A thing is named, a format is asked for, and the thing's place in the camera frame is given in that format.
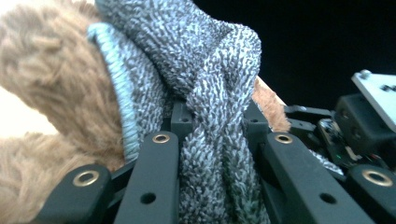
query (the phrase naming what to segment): stuffed animal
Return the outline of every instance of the stuffed animal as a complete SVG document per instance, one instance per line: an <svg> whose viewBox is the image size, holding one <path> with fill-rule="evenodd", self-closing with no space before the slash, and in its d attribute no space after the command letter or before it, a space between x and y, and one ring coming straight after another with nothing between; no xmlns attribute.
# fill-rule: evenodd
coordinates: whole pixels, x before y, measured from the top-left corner
<svg viewBox="0 0 396 224"><path fill-rule="evenodd" d="M176 97L196 117L181 150L180 222L268 221L256 200L254 172L241 173L241 180L227 173L239 172L233 162L252 169L240 128L251 97L274 131L290 127L276 95L255 79L257 36L209 18L191 1L128 2L98 1L98 13L86 2L33 0L1 16L0 85L45 115L59 133L0 139L0 223L32 220L61 179L79 166L97 163L115 171L136 160L144 135L159 130ZM130 17L122 17L122 7ZM199 133L212 151L193 151ZM190 167L189 157L200 153L209 159ZM219 160L224 166L216 166ZM197 174L189 170L208 164L216 183L195 189ZM254 192L250 196L240 191L244 181L251 182L241 187ZM211 206L201 206L208 200L202 191L217 195ZM250 210L244 210L248 203Z"/></svg>

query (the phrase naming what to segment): brass grommet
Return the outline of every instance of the brass grommet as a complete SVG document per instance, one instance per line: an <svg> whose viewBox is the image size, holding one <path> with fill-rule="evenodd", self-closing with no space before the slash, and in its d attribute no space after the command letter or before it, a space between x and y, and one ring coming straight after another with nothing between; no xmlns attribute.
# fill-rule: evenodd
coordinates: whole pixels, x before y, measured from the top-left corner
<svg viewBox="0 0 396 224"><path fill-rule="evenodd" d="M364 178L373 184L382 186L382 187L390 187L393 185L392 180L386 175L379 173L375 170L363 170L362 174Z"/></svg>
<svg viewBox="0 0 396 224"><path fill-rule="evenodd" d="M82 179L84 175L90 175L90 177L88 179ZM84 171L75 176L73 179L73 184L76 187L87 187L93 184L98 178L99 172L94 170Z"/></svg>
<svg viewBox="0 0 396 224"><path fill-rule="evenodd" d="M168 134L160 133L152 137L152 141L158 144L163 144L169 141L171 137Z"/></svg>
<svg viewBox="0 0 396 224"><path fill-rule="evenodd" d="M293 142L293 139L285 134L278 134L277 136L275 136L275 140L283 144L290 144Z"/></svg>

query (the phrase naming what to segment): black plastic part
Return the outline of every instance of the black plastic part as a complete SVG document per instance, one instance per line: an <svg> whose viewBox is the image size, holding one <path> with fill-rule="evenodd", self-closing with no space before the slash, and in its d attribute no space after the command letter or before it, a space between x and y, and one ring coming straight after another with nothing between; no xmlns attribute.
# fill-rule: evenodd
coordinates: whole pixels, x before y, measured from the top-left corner
<svg viewBox="0 0 396 224"><path fill-rule="evenodd" d="M338 101L335 120L355 154L376 153L384 143L396 138L361 94L343 96Z"/></svg>
<svg viewBox="0 0 396 224"><path fill-rule="evenodd" d="M396 223L396 176L392 172L358 165L349 171L345 187L376 223Z"/></svg>
<svg viewBox="0 0 396 224"><path fill-rule="evenodd" d="M283 191L262 179L262 194L271 223L284 223L286 197Z"/></svg>
<svg viewBox="0 0 396 224"><path fill-rule="evenodd" d="M253 101L250 101L244 113L244 119L247 121L246 138L248 148L255 158L259 150L259 144L265 142L265 136L268 134L268 120Z"/></svg>
<svg viewBox="0 0 396 224"><path fill-rule="evenodd" d="M53 190L33 223L100 223L113 196L107 168L78 167Z"/></svg>
<svg viewBox="0 0 396 224"><path fill-rule="evenodd" d="M160 131L171 131L171 118L163 118L163 123L161 124Z"/></svg>
<svg viewBox="0 0 396 224"><path fill-rule="evenodd" d="M289 133L300 138L311 149L320 146L320 141L312 134L317 128L315 124L297 119L288 119L288 121L290 122Z"/></svg>
<svg viewBox="0 0 396 224"><path fill-rule="evenodd" d="M396 138L384 143L378 154L391 170L396 171Z"/></svg>
<svg viewBox="0 0 396 224"><path fill-rule="evenodd" d="M332 118L332 111L301 105L285 105L285 113L289 119L304 120L310 123L318 123L320 119Z"/></svg>
<svg viewBox="0 0 396 224"><path fill-rule="evenodd" d="M261 156L273 168L287 199L278 212L284 215L281 223L374 223L292 134L269 133ZM269 215L272 221L280 220Z"/></svg>
<svg viewBox="0 0 396 224"><path fill-rule="evenodd" d="M132 170L136 161L130 162L122 166L119 170L111 174L111 182L113 183L114 190L119 191L124 189L128 184L129 178L131 177Z"/></svg>
<svg viewBox="0 0 396 224"><path fill-rule="evenodd" d="M114 194L113 200L108 204L106 214L102 219L103 224L113 223L116 219L116 215L119 212L122 197L125 193L125 189L121 189Z"/></svg>
<svg viewBox="0 0 396 224"><path fill-rule="evenodd" d="M192 132L192 116L186 103L175 100L171 118L171 132L177 135L179 144Z"/></svg>
<svg viewBox="0 0 396 224"><path fill-rule="evenodd" d="M177 223L178 153L175 134L146 136L114 223Z"/></svg>

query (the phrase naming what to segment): brown plush toy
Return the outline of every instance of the brown plush toy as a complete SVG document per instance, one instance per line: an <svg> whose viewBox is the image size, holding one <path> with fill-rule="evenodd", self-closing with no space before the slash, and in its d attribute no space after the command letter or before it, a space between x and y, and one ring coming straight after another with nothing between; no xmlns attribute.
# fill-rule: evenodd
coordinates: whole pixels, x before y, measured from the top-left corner
<svg viewBox="0 0 396 224"><path fill-rule="evenodd" d="M0 85L59 132L0 138L0 223L32 220L79 166L115 171L124 164L119 105L104 59L86 37L99 20L93 5L71 0L30 1L0 19ZM261 82L253 99L273 130L287 131L282 104Z"/></svg>

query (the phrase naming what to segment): gray knit sock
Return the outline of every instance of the gray knit sock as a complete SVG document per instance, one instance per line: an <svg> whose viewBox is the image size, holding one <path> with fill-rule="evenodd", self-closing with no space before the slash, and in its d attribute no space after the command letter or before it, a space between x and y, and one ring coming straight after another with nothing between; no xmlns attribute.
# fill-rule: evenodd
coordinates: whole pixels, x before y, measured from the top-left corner
<svg viewBox="0 0 396 224"><path fill-rule="evenodd" d="M211 19L192 1L99 0L96 5L146 53L195 115L180 152L180 222L269 222L242 131L260 67L257 35Z"/></svg>

